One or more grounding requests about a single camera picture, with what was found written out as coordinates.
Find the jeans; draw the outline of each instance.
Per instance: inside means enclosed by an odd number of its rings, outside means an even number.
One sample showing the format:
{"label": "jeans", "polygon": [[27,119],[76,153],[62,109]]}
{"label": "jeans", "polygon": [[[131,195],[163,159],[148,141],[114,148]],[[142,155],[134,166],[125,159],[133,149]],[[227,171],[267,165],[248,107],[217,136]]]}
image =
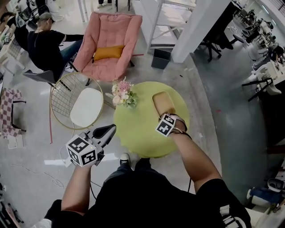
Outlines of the jeans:
{"label": "jeans", "polygon": [[65,48],[65,49],[63,49],[61,51],[61,55],[62,55],[62,58],[63,58],[64,66],[79,51],[80,46],[82,44],[82,41],[83,40],[76,41],[72,45],[70,45],[69,47],[67,47],[67,48]]}
{"label": "jeans", "polygon": [[[110,180],[114,177],[121,176],[121,175],[130,173],[130,172],[133,172],[133,170],[131,169],[129,164],[122,163],[119,166],[119,168],[104,181],[104,184],[108,180]],[[164,175],[158,173],[157,171],[155,171],[154,169],[151,168],[151,164],[150,164],[149,159],[140,159],[139,162],[135,165],[134,172],[149,172],[149,173],[153,173],[154,175],[159,175],[159,176],[166,179],[166,177]]]}

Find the white shoe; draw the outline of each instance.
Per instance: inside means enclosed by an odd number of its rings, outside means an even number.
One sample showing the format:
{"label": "white shoe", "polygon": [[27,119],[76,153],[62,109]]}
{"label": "white shoe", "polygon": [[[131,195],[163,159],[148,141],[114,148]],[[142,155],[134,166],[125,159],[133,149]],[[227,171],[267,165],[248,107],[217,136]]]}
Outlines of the white shoe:
{"label": "white shoe", "polygon": [[130,166],[130,156],[127,153],[123,153],[120,157],[120,165],[127,163]]}

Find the cable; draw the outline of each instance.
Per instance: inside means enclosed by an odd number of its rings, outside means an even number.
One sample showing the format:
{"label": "cable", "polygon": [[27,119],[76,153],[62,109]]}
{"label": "cable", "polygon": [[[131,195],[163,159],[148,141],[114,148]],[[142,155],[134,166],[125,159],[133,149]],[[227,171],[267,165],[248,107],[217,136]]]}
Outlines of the cable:
{"label": "cable", "polygon": [[94,183],[93,181],[90,181],[91,183],[93,183],[93,184],[95,184],[95,185],[97,185],[98,187],[101,187],[102,188],[102,186],[100,186],[99,184],[96,184],[96,183]]}
{"label": "cable", "polygon": [[190,191],[191,181],[192,181],[192,179],[190,178],[189,186],[188,186],[188,192]]}
{"label": "cable", "polygon": [[63,183],[62,183],[60,180],[58,180],[58,179],[52,177],[51,175],[47,174],[46,172],[43,172],[43,173],[36,173],[36,172],[33,172],[33,171],[29,170],[27,167],[22,166],[22,165],[15,165],[15,164],[9,164],[9,165],[10,165],[10,166],[16,166],[16,167],[22,167],[22,168],[26,169],[27,171],[29,171],[30,173],[33,173],[33,174],[36,174],[36,175],[45,174],[45,175],[49,176],[50,178],[52,178],[52,183],[54,183],[55,185],[57,185],[57,186],[60,187],[60,188],[63,188],[63,187],[64,187]]}
{"label": "cable", "polygon": [[93,197],[95,198],[95,200],[97,200],[97,198],[95,197],[95,195],[94,195],[94,193],[93,193],[93,190],[92,190],[91,185],[90,185],[90,189],[91,189],[91,192],[92,192]]}

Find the white pillar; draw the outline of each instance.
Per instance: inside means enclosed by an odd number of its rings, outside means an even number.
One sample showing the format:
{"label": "white pillar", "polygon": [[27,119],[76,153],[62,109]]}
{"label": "white pillar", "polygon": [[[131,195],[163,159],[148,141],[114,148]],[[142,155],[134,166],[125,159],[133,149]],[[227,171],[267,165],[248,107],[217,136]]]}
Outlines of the white pillar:
{"label": "white pillar", "polygon": [[174,62],[182,63],[196,50],[231,0],[198,0],[177,44],[171,52]]}

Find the black sleeve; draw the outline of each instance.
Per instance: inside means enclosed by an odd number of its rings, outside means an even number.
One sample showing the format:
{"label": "black sleeve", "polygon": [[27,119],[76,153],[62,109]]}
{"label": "black sleeve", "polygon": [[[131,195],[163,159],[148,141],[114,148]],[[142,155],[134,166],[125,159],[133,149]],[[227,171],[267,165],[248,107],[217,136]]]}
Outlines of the black sleeve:
{"label": "black sleeve", "polygon": [[[229,191],[223,180],[209,180],[198,190],[197,197],[199,198],[204,211],[206,210],[207,212],[206,216],[213,216],[213,220],[218,221],[221,227],[226,227],[223,219],[231,216],[232,218],[240,218],[245,223],[247,228],[251,228],[250,216],[248,212],[239,202],[239,200],[232,194],[232,192]],[[226,213],[222,216],[220,213],[221,207],[228,205],[229,214],[227,215]]]}
{"label": "black sleeve", "polygon": [[9,27],[12,26],[12,24],[14,24],[16,26],[16,17],[11,18],[10,20],[8,20],[7,25]]}
{"label": "black sleeve", "polygon": [[66,42],[83,40],[83,35],[66,35]]}
{"label": "black sleeve", "polygon": [[79,228],[85,227],[83,216],[76,212],[60,211],[52,220],[52,228]]}
{"label": "black sleeve", "polygon": [[52,42],[54,45],[59,46],[64,37],[65,34],[51,30],[49,33],[49,42]]}

